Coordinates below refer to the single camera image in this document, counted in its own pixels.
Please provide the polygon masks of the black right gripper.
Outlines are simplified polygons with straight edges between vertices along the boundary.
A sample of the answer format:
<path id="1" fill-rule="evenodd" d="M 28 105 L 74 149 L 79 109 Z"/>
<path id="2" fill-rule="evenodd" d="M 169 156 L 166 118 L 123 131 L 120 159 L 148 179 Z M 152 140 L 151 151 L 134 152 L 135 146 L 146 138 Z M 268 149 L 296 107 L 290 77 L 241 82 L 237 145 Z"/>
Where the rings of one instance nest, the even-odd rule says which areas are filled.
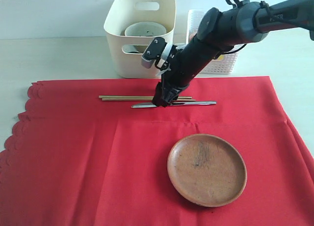
<path id="1" fill-rule="evenodd" d="M 167 107 L 176 100 L 190 81 L 218 55 L 218 47 L 199 39 L 192 39 L 173 58 L 169 58 L 170 70 L 161 75 L 155 88 L 152 104 Z"/>

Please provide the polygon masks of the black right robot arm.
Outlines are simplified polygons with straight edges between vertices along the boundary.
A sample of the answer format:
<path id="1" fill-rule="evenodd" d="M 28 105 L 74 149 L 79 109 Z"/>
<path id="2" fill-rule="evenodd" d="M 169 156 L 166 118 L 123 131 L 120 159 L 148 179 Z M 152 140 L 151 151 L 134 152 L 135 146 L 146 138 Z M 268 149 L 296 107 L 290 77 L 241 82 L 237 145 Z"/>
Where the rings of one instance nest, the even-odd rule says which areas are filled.
<path id="1" fill-rule="evenodd" d="M 149 65 L 163 60 L 152 103 L 171 105 L 212 60 L 232 53 L 236 45 L 245 47 L 262 41 L 271 31 L 289 28 L 303 28 L 314 36 L 314 0 L 286 0 L 273 6 L 264 1 L 234 0 L 228 11 L 211 8 L 182 49 L 154 38 L 142 56 Z"/>

